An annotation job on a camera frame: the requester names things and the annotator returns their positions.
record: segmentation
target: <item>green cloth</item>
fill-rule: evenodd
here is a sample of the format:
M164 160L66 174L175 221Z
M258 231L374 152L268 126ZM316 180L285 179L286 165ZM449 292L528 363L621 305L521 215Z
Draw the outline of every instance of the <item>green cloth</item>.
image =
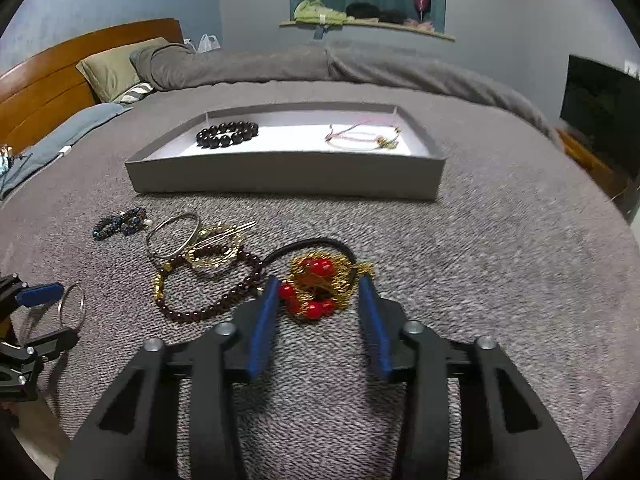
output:
M346 13L325 7L320 0L301 1L293 13L293 19L302 23L320 23L321 14L324 14L324 23L327 25L342 25L347 21Z

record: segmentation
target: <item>gray tray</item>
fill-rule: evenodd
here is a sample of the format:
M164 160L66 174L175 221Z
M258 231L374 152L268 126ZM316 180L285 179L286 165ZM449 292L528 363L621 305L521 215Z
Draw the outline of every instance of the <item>gray tray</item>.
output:
M237 120L258 123L258 137L216 150L195 145L196 133L207 123ZM402 129L401 145L397 150L352 152L336 148L336 142L328 146L324 135L318 134L328 132L329 123L363 120L380 125L393 120ZM203 112L139 150L126 161L126 168L140 193L264 192L434 200L444 163L431 136L401 107L304 102Z

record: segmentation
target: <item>television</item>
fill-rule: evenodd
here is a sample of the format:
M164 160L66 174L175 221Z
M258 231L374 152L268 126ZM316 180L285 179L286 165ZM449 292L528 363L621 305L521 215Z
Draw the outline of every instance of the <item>television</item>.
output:
M583 57L569 56L560 117L591 153L634 180L640 173L640 81Z

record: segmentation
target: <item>wall outlet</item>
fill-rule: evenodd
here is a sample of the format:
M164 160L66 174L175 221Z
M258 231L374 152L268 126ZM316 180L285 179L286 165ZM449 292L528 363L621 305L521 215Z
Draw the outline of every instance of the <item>wall outlet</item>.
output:
M640 79L640 64L625 59L625 73Z

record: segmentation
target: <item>olive pillow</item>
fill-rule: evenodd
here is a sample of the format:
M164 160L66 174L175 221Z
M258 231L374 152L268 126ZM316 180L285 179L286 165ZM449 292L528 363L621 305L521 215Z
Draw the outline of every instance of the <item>olive pillow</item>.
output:
M76 68L89 82L100 101L110 103L129 88L140 83L138 72L129 60L130 54L146 46L168 43L165 38L154 38L140 41L140 43L117 46L85 57L76 65Z

